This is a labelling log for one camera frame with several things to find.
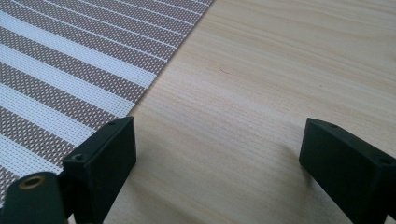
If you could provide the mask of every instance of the placemat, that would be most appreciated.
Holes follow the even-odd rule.
[[[126,116],[211,2],[1,0],[0,204]]]

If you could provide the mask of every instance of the black plastic part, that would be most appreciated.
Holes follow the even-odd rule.
[[[57,176],[42,172],[12,183],[6,194],[3,224],[64,224],[64,207]]]
[[[308,119],[300,164],[352,222],[396,218],[396,160],[352,133]]]
[[[109,122],[64,158],[66,213],[77,223],[102,223],[136,163],[134,119]]]

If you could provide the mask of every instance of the woven placemat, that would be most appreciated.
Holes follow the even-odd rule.
[[[126,116],[211,1],[1,0],[0,204]]]

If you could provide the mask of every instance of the white stripe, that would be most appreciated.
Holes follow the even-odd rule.
[[[209,6],[209,4],[207,4],[207,3],[203,3],[203,2],[201,2],[201,1],[198,1],[198,0],[190,0],[190,1],[192,1],[192,2],[194,2],[194,3],[199,3],[199,4],[202,4],[202,5],[204,5],[204,6]]]
[[[94,49],[87,48],[76,42],[60,37],[48,31],[35,27],[27,22],[18,20],[4,12],[0,12],[0,25],[4,28],[49,48],[56,49],[64,54],[79,59],[84,63],[125,78],[145,89],[156,77],[144,69],[108,56]]]
[[[95,130],[0,83],[2,107],[78,146]]]
[[[140,21],[140,22],[142,22],[142,23],[145,23],[145,24],[147,24],[147,25],[154,26],[154,27],[156,27],[156,28],[159,28],[159,29],[168,31],[168,32],[173,33],[173,34],[175,34],[175,35],[181,35],[181,36],[183,36],[183,37],[186,37],[185,35],[183,35],[183,34],[177,32],[177,31],[173,31],[173,30],[170,30],[170,29],[168,29],[168,28],[161,27],[161,26],[159,26],[159,25],[150,23],[150,22],[148,22],[148,21],[142,21],[142,20],[139,20],[138,18],[130,17],[130,16],[121,14],[121,13],[119,13],[119,12],[117,12],[117,11],[113,11],[113,10],[108,9],[108,8],[105,8],[105,7],[100,7],[100,6],[97,6],[97,5],[92,4],[92,3],[89,3],[89,2],[84,2],[83,0],[78,0],[78,1],[81,2],[81,3],[87,4],[87,5],[90,5],[90,6],[92,6],[92,7],[99,7],[99,8],[102,9],[102,10],[112,12],[112,13],[114,13],[114,14],[117,14],[117,15],[120,15],[120,16],[123,16],[123,17],[126,17],[126,18],[131,19],[131,20],[134,20],[134,21]]]
[[[122,44],[122,43],[120,43],[120,42],[118,42],[118,41],[112,40],[112,39],[107,38],[107,37],[102,36],[102,35],[98,35],[98,34],[96,34],[96,33],[94,33],[94,32],[91,32],[91,31],[88,31],[88,30],[85,30],[85,29],[82,29],[82,28],[80,28],[80,27],[78,27],[78,26],[75,26],[75,25],[73,25],[73,24],[70,24],[70,23],[68,23],[68,22],[58,20],[58,19],[53,18],[53,17],[51,17],[51,16],[49,16],[49,15],[46,15],[46,14],[44,14],[44,13],[42,13],[42,12],[39,12],[39,11],[37,11],[37,10],[35,10],[35,9],[29,8],[29,7],[23,5],[23,4],[19,3],[19,2],[16,2],[15,0],[12,0],[12,1],[15,2],[16,4],[20,5],[21,7],[28,8],[29,10],[31,10],[31,11],[37,13],[37,14],[40,14],[40,15],[45,16],[45,17],[47,17],[47,18],[50,18],[50,19],[52,19],[52,20],[58,21],[58,22],[63,23],[63,24],[65,24],[65,25],[71,26],[71,27],[73,27],[73,28],[75,28],[75,29],[77,29],[77,30],[83,31],[83,32],[88,33],[88,34],[91,34],[91,35],[96,35],[96,36],[101,37],[101,38],[103,38],[103,39],[105,39],[105,40],[108,40],[108,41],[110,41],[110,42],[113,42],[113,43],[116,43],[116,44],[118,44],[118,45],[124,46],[125,48],[133,49],[133,50],[135,50],[135,51],[138,51],[138,52],[143,53],[143,54],[147,54],[148,56],[151,56],[151,57],[156,58],[156,59],[158,59],[158,60],[161,60],[161,61],[163,61],[163,62],[167,62],[166,59],[163,59],[163,58],[161,58],[161,57],[158,57],[158,56],[156,56],[156,55],[154,55],[154,54],[145,52],[145,51],[143,51],[143,50],[141,50],[141,49],[137,49],[137,48],[135,48],[135,47],[128,46],[128,45],[126,45],[126,44]]]
[[[0,165],[14,175],[24,177],[37,172],[59,174],[62,169],[0,134]]]
[[[190,12],[190,13],[193,13],[193,14],[196,14],[196,15],[199,15],[199,16],[202,16],[201,13],[198,13],[198,12],[192,11],[192,10],[189,10],[189,9],[187,9],[187,8],[184,8],[184,7],[178,7],[178,6],[175,6],[175,5],[172,5],[172,4],[169,4],[169,3],[165,3],[165,2],[162,2],[162,1],[158,1],[158,0],[152,0],[152,1],[153,1],[153,2],[157,2],[157,3],[160,3],[160,4],[167,5],[167,6],[169,6],[169,7],[175,7],[175,8],[178,8],[178,9],[181,9],[181,10],[184,10],[184,11],[187,11],[187,12]]]
[[[194,24],[192,24],[191,22],[183,21],[183,20],[180,20],[180,19],[178,19],[178,18],[174,18],[174,17],[171,17],[171,16],[167,16],[167,15],[165,15],[165,14],[162,14],[161,12],[157,12],[157,11],[154,11],[154,10],[151,10],[151,9],[148,9],[148,8],[135,6],[134,4],[122,2],[121,0],[114,0],[114,1],[119,2],[119,3],[123,3],[123,4],[128,5],[128,6],[131,6],[131,7],[137,7],[137,8],[139,8],[139,9],[142,9],[142,10],[145,10],[145,11],[148,11],[148,12],[151,12],[151,13],[154,13],[154,14],[157,14],[157,15],[160,15],[160,16],[164,16],[164,17],[166,17],[166,18],[169,18],[169,19],[172,19],[172,20],[175,20],[175,21],[181,21],[181,22],[184,22],[184,23],[186,23],[186,24],[188,24],[188,25],[191,25],[191,26],[194,25]]]
[[[1,61],[23,73],[38,78],[53,87],[65,91],[88,104],[99,107],[117,117],[123,117],[134,106],[114,93],[103,90],[89,82],[22,54],[15,49],[0,45]]]
[[[151,38],[151,37],[146,36],[146,35],[141,35],[141,34],[139,34],[139,33],[136,33],[136,32],[133,32],[133,31],[130,31],[130,30],[127,30],[127,29],[124,29],[124,28],[122,28],[122,27],[119,27],[119,26],[117,26],[117,25],[111,24],[111,23],[106,22],[106,21],[97,20],[97,19],[94,18],[94,17],[91,17],[91,16],[88,16],[88,15],[82,14],[82,13],[80,13],[80,12],[77,12],[77,11],[75,11],[75,10],[73,10],[73,9],[70,9],[70,8],[67,8],[67,7],[59,6],[58,4],[52,3],[52,2],[50,2],[50,1],[48,1],[48,0],[44,0],[44,2],[47,2],[47,3],[49,3],[49,4],[52,4],[52,5],[56,6],[56,7],[60,7],[60,8],[62,8],[62,9],[64,9],[64,10],[67,10],[67,11],[70,11],[70,12],[73,12],[73,13],[76,13],[76,14],[78,14],[78,15],[80,15],[80,16],[89,18],[89,19],[91,19],[91,20],[99,21],[99,22],[101,22],[101,23],[104,23],[104,24],[106,24],[106,25],[109,25],[109,26],[112,26],[112,27],[114,27],[114,28],[120,29],[120,30],[122,30],[122,31],[131,33],[131,34],[134,34],[134,35],[138,35],[138,36],[140,36],[140,37],[144,37],[144,38],[146,38],[146,39],[149,39],[149,40],[152,40],[152,41],[154,41],[154,42],[163,44],[163,45],[165,45],[165,46],[167,46],[167,47],[170,47],[170,48],[172,48],[172,49],[176,49],[175,46],[170,45],[170,44],[167,44],[167,43],[165,43],[165,42],[162,42],[161,40],[157,40],[157,39]]]

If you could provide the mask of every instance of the light wood surface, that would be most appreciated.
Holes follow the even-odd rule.
[[[106,223],[350,223],[298,162],[305,120],[396,157],[395,73],[394,0],[216,0],[131,113]]]

